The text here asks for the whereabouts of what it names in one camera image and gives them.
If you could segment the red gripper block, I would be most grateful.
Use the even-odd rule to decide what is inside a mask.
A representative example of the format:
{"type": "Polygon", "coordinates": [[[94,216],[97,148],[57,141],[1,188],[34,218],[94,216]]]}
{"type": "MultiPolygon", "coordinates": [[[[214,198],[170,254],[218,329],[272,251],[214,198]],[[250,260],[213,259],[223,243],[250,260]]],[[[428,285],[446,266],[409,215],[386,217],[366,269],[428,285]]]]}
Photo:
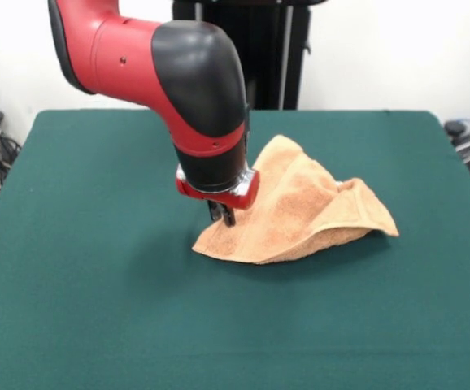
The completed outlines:
{"type": "Polygon", "coordinates": [[[215,222],[223,218],[227,227],[236,224],[234,209],[247,210],[253,205],[259,183],[259,172],[245,165],[233,186],[220,192],[204,192],[195,189],[188,182],[181,165],[176,169],[177,191],[187,197],[207,201],[211,220],[215,222]]]}

